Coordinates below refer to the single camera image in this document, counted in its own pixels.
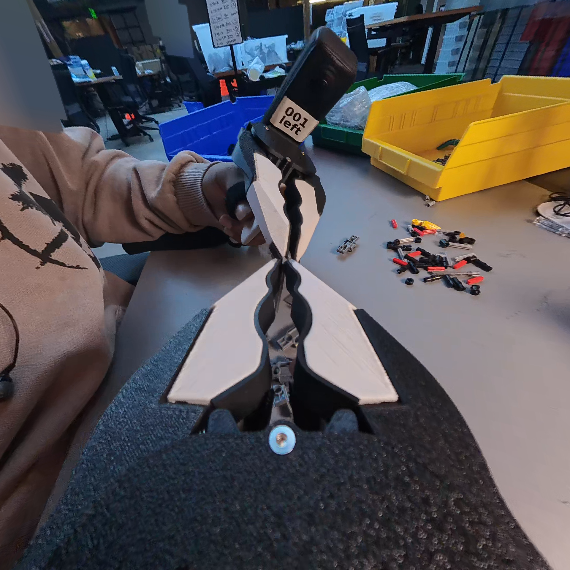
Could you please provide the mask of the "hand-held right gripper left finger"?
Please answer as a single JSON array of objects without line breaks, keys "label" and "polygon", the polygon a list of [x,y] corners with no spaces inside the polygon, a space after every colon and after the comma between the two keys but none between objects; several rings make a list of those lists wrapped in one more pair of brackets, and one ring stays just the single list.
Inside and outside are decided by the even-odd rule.
[{"label": "hand-held right gripper left finger", "polygon": [[271,416],[267,332],[281,300],[281,262],[271,260],[214,303],[167,388],[167,403],[202,407],[194,431],[217,410],[243,431]]}]

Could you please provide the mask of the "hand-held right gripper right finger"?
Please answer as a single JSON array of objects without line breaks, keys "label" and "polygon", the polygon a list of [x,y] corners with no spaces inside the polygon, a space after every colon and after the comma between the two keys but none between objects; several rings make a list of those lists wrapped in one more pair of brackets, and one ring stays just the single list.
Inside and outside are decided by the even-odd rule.
[{"label": "hand-held right gripper right finger", "polygon": [[299,262],[285,263],[291,320],[299,334],[292,381],[295,427],[325,431],[336,418],[372,432],[368,411],[398,409],[379,355],[380,326]]}]

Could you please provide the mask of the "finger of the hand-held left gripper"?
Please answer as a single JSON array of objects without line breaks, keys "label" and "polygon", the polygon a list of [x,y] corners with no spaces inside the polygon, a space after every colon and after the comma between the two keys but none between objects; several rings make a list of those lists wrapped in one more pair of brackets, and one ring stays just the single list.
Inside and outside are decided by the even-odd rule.
[{"label": "finger of the hand-held left gripper", "polygon": [[275,246],[279,256],[289,252],[290,221],[284,210],[286,202],[280,191],[282,174],[267,157],[255,153],[254,178],[246,193],[246,200],[254,216],[250,227],[245,228],[248,245],[259,233],[265,243]]},{"label": "finger of the hand-held left gripper", "polygon": [[295,179],[289,183],[289,256],[299,262],[305,254],[325,206],[319,178]]}]

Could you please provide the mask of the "heap of track links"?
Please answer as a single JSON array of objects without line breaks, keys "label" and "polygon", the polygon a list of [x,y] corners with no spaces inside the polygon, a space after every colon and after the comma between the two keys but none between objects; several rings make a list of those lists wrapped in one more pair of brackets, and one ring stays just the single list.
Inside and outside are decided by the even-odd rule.
[{"label": "heap of track links", "polygon": [[270,340],[274,348],[270,354],[271,390],[273,408],[290,408],[289,396],[293,383],[299,332],[293,326]]}]

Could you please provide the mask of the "yellow plastic bin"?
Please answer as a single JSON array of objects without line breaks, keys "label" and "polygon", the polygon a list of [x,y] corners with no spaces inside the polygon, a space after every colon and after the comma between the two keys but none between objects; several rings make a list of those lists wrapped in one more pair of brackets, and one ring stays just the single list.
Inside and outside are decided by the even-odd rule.
[{"label": "yellow plastic bin", "polygon": [[567,168],[569,78],[505,75],[375,102],[361,149],[436,202]]}]

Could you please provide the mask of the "grey desk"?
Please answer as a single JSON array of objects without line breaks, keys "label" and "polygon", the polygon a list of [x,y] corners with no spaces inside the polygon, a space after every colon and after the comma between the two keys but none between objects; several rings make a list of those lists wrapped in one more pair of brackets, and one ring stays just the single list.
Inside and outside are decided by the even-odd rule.
[{"label": "grey desk", "polygon": [[[372,432],[285,421],[285,455],[270,425],[243,431],[228,411],[194,431],[202,407],[167,388],[210,305],[271,259],[152,253],[118,353],[193,318],[109,383],[21,568],[569,569],[569,239],[526,222],[544,191],[510,183],[421,213],[363,160],[313,158],[327,199],[300,264],[379,324],[398,409],[366,412]],[[493,267],[480,296],[403,283],[384,245],[412,219],[475,238]]]}]

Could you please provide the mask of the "person's left hand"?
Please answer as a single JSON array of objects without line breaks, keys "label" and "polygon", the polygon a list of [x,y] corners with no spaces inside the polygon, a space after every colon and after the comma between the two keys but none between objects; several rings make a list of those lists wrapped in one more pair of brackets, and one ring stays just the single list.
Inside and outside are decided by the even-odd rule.
[{"label": "person's left hand", "polygon": [[202,193],[215,218],[214,227],[223,231],[231,240],[242,245],[260,246],[265,239],[259,232],[249,241],[242,240],[245,226],[254,221],[249,204],[240,203],[237,207],[237,219],[234,219],[226,210],[227,191],[236,183],[244,182],[242,170],[233,162],[218,162],[211,166],[202,181]]}]

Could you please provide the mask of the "clear plastic bag bundle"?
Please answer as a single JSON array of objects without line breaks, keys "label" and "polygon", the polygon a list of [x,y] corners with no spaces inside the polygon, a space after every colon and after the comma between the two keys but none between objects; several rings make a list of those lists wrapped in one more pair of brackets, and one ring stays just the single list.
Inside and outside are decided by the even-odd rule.
[{"label": "clear plastic bag bundle", "polygon": [[363,85],[347,93],[326,115],[327,125],[363,131],[374,102],[411,92],[416,86],[410,82],[395,82],[366,89]]}]

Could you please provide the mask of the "green crate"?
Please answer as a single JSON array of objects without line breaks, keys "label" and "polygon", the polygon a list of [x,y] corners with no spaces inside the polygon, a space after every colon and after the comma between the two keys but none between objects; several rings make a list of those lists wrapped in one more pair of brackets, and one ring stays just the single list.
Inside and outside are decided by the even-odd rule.
[{"label": "green crate", "polygon": [[[364,86],[366,89],[372,89],[381,85],[395,82],[412,83],[414,86],[416,86],[416,89],[403,95],[416,94],[422,91],[429,91],[432,89],[450,87],[459,84],[462,81],[463,77],[464,74],[461,73],[403,75],[387,74],[384,75],[382,79],[373,77],[370,79],[362,80],[360,82],[356,82],[350,86],[346,94],[354,91],[360,86]],[[320,148],[362,156],[363,152],[361,151],[361,145],[363,134],[364,131],[327,125],[324,120],[324,122],[317,125],[315,130],[312,132],[312,141],[314,146]]]}]

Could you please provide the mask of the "white notice board on stand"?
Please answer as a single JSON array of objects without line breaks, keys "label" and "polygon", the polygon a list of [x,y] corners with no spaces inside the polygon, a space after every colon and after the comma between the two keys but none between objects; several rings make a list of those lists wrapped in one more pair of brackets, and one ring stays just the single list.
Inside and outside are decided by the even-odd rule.
[{"label": "white notice board on stand", "polygon": [[205,55],[206,62],[220,63],[222,54],[219,50],[229,48],[232,60],[232,70],[230,71],[230,86],[227,88],[232,102],[239,93],[239,81],[242,75],[235,46],[243,44],[242,25],[239,14],[238,1],[206,1],[206,8],[209,19],[209,30],[212,49]]}]

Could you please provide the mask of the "dark wooden table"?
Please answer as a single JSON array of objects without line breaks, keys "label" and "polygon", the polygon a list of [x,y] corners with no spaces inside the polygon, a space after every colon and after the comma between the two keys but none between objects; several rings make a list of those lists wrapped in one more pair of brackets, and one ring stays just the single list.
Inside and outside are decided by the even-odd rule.
[{"label": "dark wooden table", "polygon": [[431,39],[428,42],[423,74],[431,74],[436,58],[441,30],[444,25],[457,22],[468,17],[472,18],[483,10],[481,5],[469,6],[455,10],[430,12],[422,15],[410,15],[392,20],[365,25],[367,40],[386,39],[386,47],[391,47],[391,41],[414,32],[432,28]]}]

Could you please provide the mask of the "grey chair seat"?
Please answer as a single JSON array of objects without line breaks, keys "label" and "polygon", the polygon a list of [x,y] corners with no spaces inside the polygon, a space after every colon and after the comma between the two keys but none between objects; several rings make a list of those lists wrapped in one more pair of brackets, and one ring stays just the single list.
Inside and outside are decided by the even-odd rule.
[{"label": "grey chair seat", "polygon": [[118,276],[132,286],[136,286],[149,256],[149,252],[122,254],[99,259],[103,270]]}]

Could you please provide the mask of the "beige printed hoodie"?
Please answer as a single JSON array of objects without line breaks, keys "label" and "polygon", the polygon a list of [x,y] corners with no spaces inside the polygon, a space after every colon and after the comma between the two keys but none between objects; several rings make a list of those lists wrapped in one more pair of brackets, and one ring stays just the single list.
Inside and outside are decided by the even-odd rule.
[{"label": "beige printed hoodie", "polygon": [[[39,526],[76,420],[110,366],[120,302],[132,293],[127,284],[113,291],[63,213],[51,146],[62,132],[1,127],[1,303],[20,333],[14,393],[1,402],[1,569]],[[14,344],[1,310],[1,371]]]}]

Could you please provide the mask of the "cluttered work table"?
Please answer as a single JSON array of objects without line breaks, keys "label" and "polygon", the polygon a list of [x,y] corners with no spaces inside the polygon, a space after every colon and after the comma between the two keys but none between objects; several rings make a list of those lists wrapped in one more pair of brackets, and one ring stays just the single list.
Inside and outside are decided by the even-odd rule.
[{"label": "cluttered work table", "polygon": [[[145,115],[157,113],[162,108],[159,103],[166,99],[167,103],[169,102],[169,97],[166,96],[166,93],[161,90],[161,82],[162,79],[161,74],[159,72],[153,72],[149,69],[144,69],[142,74],[137,74],[139,76],[139,82],[141,89],[145,93],[146,97],[148,98],[148,102],[144,104],[140,111]],[[85,79],[75,79],[73,78],[73,82],[76,88],[83,88],[83,89],[93,89],[97,96],[99,97],[103,107],[108,111],[109,106],[109,97],[107,94],[107,87],[111,86],[115,81],[121,79],[121,75],[110,75],[110,76],[101,76],[95,79],[85,78]]]}]

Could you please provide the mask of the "white book stand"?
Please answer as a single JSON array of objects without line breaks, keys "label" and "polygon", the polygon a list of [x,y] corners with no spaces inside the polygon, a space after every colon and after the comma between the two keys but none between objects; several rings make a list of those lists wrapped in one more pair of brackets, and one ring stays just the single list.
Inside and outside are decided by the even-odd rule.
[{"label": "white book stand", "polygon": [[569,224],[569,201],[549,201],[538,205],[539,216],[551,219],[561,224]]}]

